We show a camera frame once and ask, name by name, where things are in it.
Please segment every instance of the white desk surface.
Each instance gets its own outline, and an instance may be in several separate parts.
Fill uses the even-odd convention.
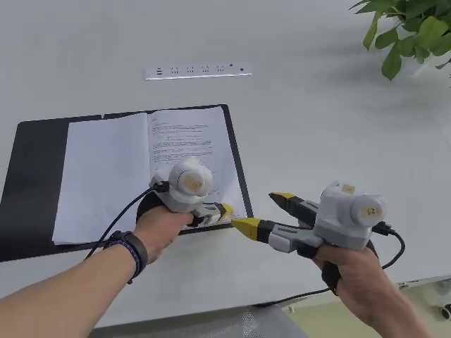
[[[334,179],[389,202],[406,254],[394,282],[451,275],[451,89],[426,71],[389,83],[362,47],[353,0],[16,0],[0,11],[0,168],[22,120],[225,103],[259,218],[294,223],[268,197],[317,200]],[[145,66],[249,61],[251,77],[145,82]],[[398,250],[374,237],[382,261]],[[0,297],[85,252],[0,263]],[[307,259],[234,229],[179,237],[99,326],[272,301],[322,288]]]

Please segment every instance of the white paper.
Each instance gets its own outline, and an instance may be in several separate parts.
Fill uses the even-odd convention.
[[[147,114],[71,123],[56,212],[56,244],[97,241],[149,186]],[[114,229],[135,228],[137,204]]]
[[[213,174],[206,201],[227,203],[246,217],[244,201],[220,107],[157,111],[69,125],[53,241],[97,241],[111,221],[186,156],[196,156]],[[136,203],[112,229],[135,228]]]
[[[149,148],[151,170],[164,175],[182,158],[197,157],[213,174],[206,201],[227,203],[234,217],[247,217],[221,107],[151,114]]]

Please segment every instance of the black folder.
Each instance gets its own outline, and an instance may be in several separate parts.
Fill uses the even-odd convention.
[[[224,112],[242,197],[248,217],[252,208],[227,105],[177,109],[206,109],[220,106]],[[92,248],[89,244],[55,245],[51,238],[58,208],[69,123],[121,118],[142,113],[117,113],[57,118],[19,123],[14,139],[4,192],[0,203],[0,262],[60,254]],[[222,229],[215,225],[184,230],[181,234]]]

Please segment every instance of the watch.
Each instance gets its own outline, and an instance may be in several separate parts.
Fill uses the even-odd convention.
[[[121,232],[117,230],[113,232],[113,234],[106,241],[104,250],[116,244],[120,244],[127,248],[136,262],[135,273],[128,281],[128,284],[132,284],[132,280],[138,276],[147,265],[148,255],[146,247],[131,231]]]

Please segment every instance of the electrical outlet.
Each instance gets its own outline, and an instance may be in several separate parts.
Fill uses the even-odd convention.
[[[144,79],[146,81],[249,75],[252,75],[251,65],[245,62],[172,65],[170,67],[152,67],[144,70]]]

